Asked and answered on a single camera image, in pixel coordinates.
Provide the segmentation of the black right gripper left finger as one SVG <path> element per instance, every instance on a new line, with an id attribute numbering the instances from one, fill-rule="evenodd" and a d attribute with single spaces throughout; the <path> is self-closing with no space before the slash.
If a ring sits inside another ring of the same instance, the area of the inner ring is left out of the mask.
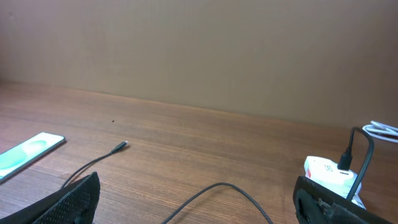
<path id="1" fill-rule="evenodd" d="M 92 224 L 100 199 L 96 172 L 1 219 L 1 224 Z"/>

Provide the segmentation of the smartphone with cyan screen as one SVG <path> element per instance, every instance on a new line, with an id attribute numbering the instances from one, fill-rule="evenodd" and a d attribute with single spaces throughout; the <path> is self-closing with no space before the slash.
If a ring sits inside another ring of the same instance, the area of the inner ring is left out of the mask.
<path id="1" fill-rule="evenodd" d="M 1 154 L 1 184 L 66 141 L 64 136 L 41 132 Z"/>

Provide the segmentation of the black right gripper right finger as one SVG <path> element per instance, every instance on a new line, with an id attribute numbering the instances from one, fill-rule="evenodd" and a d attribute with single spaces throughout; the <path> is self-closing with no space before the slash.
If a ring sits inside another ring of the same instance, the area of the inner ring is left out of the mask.
<path id="1" fill-rule="evenodd" d="M 300 224 L 392 224 L 305 176 L 297 178 L 293 203 Z"/>

